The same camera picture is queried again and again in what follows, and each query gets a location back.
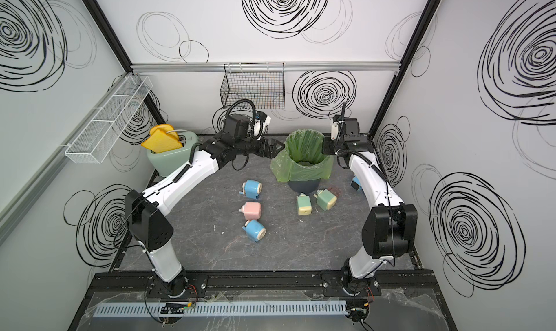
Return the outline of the green sharpener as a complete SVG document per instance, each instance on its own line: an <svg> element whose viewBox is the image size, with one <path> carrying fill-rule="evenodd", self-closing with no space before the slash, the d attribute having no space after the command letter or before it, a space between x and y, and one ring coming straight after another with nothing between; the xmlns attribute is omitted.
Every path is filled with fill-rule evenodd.
<svg viewBox="0 0 556 331"><path fill-rule="evenodd" d="M304 193L300 193L297 198L298 216L310 215L312 213L311 198Z"/></svg>
<svg viewBox="0 0 556 331"><path fill-rule="evenodd" d="M330 210L337 203L337 196L327 189L317 190L314 193L314 197L317 200L318 206L325 211Z"/></svg>

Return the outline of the green sharpener bottom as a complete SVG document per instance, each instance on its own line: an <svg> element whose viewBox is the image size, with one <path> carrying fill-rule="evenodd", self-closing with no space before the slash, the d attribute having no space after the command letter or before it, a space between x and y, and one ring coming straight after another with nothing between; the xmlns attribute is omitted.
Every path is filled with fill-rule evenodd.
<svg viewBox="0 0 556 331"><path fill-rule="evenodd" d="M310 215L312 213L311 198L304 193L300 193L297 198L298 216Z"/></svg>

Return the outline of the pink pencil sharpener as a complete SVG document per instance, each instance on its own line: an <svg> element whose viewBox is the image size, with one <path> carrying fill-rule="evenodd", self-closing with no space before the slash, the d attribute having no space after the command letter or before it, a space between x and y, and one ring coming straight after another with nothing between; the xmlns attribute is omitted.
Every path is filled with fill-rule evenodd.
<svg viewBox="0 0 556 331"><path fill-rule="evenodd" d="M262 206L259 202L246 202L240 208L246 221L259 220L262 214Z"/></svg>

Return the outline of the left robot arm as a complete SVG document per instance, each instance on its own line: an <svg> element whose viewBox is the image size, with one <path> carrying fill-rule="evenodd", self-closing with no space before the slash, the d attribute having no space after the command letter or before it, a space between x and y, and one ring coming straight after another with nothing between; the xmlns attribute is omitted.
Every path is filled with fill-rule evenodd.
<svg viewBox="0 0 556 331"><path fill-rule="evenodd" d="M173 207L199 183L215 174L237 156L252 154L275 158L285 145L275 138L267 138L271 118L258 111L249 99L239 104L250 106L250 115L233 113L228 107L223 128L211 138L194 144L190 156L165 179L142 192L131 190L125 196L127 229L146 252L153 271L171 298L178 298L188 290L185 269L172 245L174 228L167 219Z"/></svg>

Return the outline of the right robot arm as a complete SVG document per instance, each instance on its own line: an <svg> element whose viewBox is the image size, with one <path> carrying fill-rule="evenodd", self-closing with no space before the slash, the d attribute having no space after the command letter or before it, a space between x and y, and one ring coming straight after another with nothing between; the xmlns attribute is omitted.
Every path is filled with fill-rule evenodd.
<svg viewBox="0 0 556 331"><path fill-rule="evenodd" d="M336 156L340 167L353 172L369 205L361 230L362 247L342 268L343 287L349 292L352 281L372 279L381 267L394 267L396 259L411 249L418 212L396 194L372 141L360 132L357 119L345 114L346 109L344 104L340 114L333 116L331 135L324 139L322 153Z"/></svg>

